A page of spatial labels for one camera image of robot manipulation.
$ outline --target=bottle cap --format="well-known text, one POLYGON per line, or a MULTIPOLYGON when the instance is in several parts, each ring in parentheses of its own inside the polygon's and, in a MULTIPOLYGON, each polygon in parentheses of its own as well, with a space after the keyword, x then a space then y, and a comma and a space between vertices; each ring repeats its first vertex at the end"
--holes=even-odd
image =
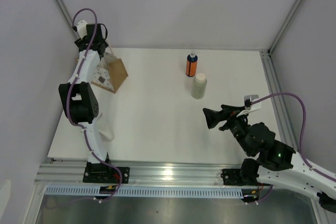
POLYGON ((206 75, 204 73, 198 73, 196 76, 195 76, 195 81, 198 83, 198 84, 203 84, 205 81, 206 81, 206 75))

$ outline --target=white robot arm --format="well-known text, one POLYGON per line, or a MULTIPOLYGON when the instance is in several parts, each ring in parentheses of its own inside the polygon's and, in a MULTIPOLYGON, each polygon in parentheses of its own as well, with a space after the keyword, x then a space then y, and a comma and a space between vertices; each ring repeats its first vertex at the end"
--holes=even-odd
POLYGON ((75 41, 79 48, 79 60, 69 81, 59 85, 66 117, 74 126, 81 128, 83 138, 89 149, 87 166, 83 175, 84 183, 127 183, 129 167, 115 167, 102 145, 97 126, 99 114, 98 101, 92 91, 91 81, 95 68, 99 64, 107 46, 102 37, 100 24, 87 24, 81 20, 76 30, 80 39, 75 41))
POLYGON ((324 209, 336 212, 336 174, 275 140, 275 133, 264 123, 248 124, 248 113, 261 108, 256 107, 260 104, 258 100, 257 95, 249 95, 245 97, 245 106, 242 107, 222 105, 221 111, 203 109, 209 129, 226 121, 219 130, 230 130, 247 156, 259 154, 256 160, 246 158, 240 169, 223 169, 221 177, 224 185, 276 185, 318 200, 324 209))

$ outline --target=orange bottle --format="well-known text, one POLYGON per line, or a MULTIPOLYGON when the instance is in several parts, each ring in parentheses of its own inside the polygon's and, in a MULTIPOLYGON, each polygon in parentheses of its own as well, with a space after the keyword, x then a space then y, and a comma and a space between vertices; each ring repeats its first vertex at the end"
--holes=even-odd
POLYGON ((196 74, 198 57, 196 54, 189 54, 187 57, 187 67, 185 73, 189 77, 193 77, 196 74))

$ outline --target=purple cable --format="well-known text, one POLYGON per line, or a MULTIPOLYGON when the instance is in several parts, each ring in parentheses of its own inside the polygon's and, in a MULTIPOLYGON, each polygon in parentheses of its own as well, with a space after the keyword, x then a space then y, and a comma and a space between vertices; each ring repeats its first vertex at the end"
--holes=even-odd
MULTIPOLYGON (((76 20, 76 17, 78 16, 78 14, 80 14, 80 13, 83 12, 84 10, 88 10, 88 11, 92 12, 93 15, 95 16, 95 21, 94 21, 94 24, 95 24, 94 26, 95 26, 95 27, 94 27, 93 34, 92 34, 92 37, 91 37, 91 39, 90 39, 89 45, 88 45, 88 47, 87 47, 87 49, 86 49, 86 51, 85 51, 85 54, 84 54, 84 57, 85 57, 85 58, 82 59, 82 61, 81 61, 80 64, 79 64, 79 67, 78 67, 78 70, 77 70, 77 73, 76 73, 77 75, 80 74, 80 70, 82 69, 82 66, 83 66, 83 64, 84 64, 84 62, 85 62, 85 60, 86 60, 86 56, 87 56, 87 54, 88 54, 88 52, 89 52, 89 49, 90 49, 90 47, 91 47, 91 45, 92 45, 92 43, 93 43, 93 39, 95 38, 96 31, 97 31, 97 25, 98 25, 98 22, 97 22, 97 15, 96 15, 96 13, 95 13, 92 9, 89 9, 89 8, 83 8, 83 9, 79 10, 79 11, 74 15, 74 18, 72 19, 72 26, 74 26, 74 24, 75 24, 75 20, 76 20)), ((111 199, 112 196, 113 196, 114 194, 116 194, 116 192, 117 192, 118 189, 120 188, 121 183, 122 183, 122 174, 121 174, 121 171, 120 171, 116 166, 111 165, 111 164, 106 163, 105 161, 101 160, 101 159, 100 159, 100 158, 93 152, 93 149, 91 148, 91 146, 90 146, 90 144, 89 144, 88 136, 87 136, 87 134, 86 134, 86 128, 85 128, 83 125, 81 125, 81 124, 76 124, 76 123, 74 123, 73 120, 71 119, 71 116, 70 116, 70 99, 71 99, 71 92, 72 92, 72 89, 73 89, 75 83, 77 82, 77 80, 78 80, 78 77, 75 77, 74 81, 73 81, 72 84, 70 85, 70 88, 69 88, 69 91, 68 91, 68 95, 67 95, 66 111, 67 111, 68 119, 69 119, 70 123, 71 123, 73 126, 81 127, 81 128, 84 130, 85 142, 86 142, 86 145, 87 145, 89 151, 90 151, 91 154, 93 155, 93 157, 95 157, 95 159, 97 159, 101 164, 104 164, 104 165, 106 165, 106 166, 109 166, 109 167, 115 169, 115 170, 118 172, 118 174, 119 174, 119 178, 120 178, 119 184, 118 184, 118 186, 116 187, 116 189, 114 190, 114 192, 113 192, 109 197, 100 200, 100 202, 104 202, 104 201, 108 201, 109 199, 111 199)), ((76 200, 73 200, 73 201, 70 201, 70 202, 75 202, 75 201, 82 200, 82 199, 88 199, 88 197, 86 197, 86 198, 76 199, 76 200)))
POLYGON ((273 185, 271 185, 268 189, 268 192, 265 194, 265 196, 263 196, 263 198, 259 199, 257 202, 262 202, 264 201, 265 199, 267 199, 271 193, 271 191, 273 190, 273 185))
POLYGON ((269 99, 269 98, 272 98, 272 97, 276 97, 276 96, 279 96, 279 95, 289 95, 291 97, 294 97, 295 99, 297 99, 300 104, 301 104, 301 107, 302 107, 302 112, 303 112, 303 119, 302 119, 302 127, 301 127, 301 133, 300 133, 300 141, 299 141, 299 148, 300 148, 300 154, 301 154, 301 157, 304 161, 304 163, 313 171, 315 171, 316 173, 322 175, 323 177, 325 178, 328 178, 334 182, 336 182, 336 178, 333 178, 323 172, 321 172, 320 170, 317 170, 315 168, 313 168, 313 166, 309 163, 309 161, 307 160, 307 158, 305 157, 305 155, 303 154, 303 134, 305 132, 305 127, 306 127, 306 118, 307 118, 307 112, 306 112, 306 107, 305 107, 305 104, 303 103, 302 99, 299 98, 296 94, 293 94, 293 93, 289 93, 289 92, 280 92, 280 93, 274 93, 274 94, 270 94, 266 97, 263 97, 263 98, 260 98, 259 100, 255 101, 255 102, 252 102, 252 104, 256 104, 256 103, 259 103, 259 102, 262 102, 266 99, 269 99))

